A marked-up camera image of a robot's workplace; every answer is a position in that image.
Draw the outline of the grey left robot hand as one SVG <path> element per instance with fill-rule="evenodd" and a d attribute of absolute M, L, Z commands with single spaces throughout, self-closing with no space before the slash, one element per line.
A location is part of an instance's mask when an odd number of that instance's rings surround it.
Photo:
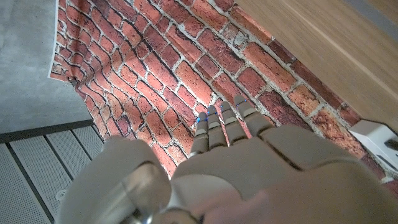
<path fill-rule="evenodd" d="M 111 136 L 79 173 L 57 223 L 396 223 L 397 200 L 355 157 L 274 127 L 242 96 L 197 119 L 168 175 L 149 145 Z"/>

